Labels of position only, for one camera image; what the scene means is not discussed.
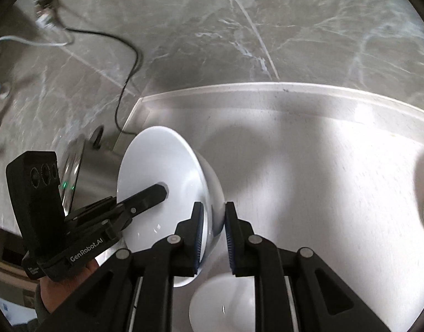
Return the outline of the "person's left hand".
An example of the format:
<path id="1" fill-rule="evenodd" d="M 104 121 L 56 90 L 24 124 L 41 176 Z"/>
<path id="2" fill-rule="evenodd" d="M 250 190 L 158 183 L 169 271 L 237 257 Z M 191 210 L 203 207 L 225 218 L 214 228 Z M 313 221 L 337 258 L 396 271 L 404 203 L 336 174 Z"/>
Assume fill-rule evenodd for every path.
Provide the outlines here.
<path id="1" fill-rule="evenodd" d="M 40 279 L 41 300 L 49 313 L 53 313 L 80 285 L 82 285 L 97 269 L 98 262 L 88 262 L 79 274 L 54 282 L 49 277 Z"/>

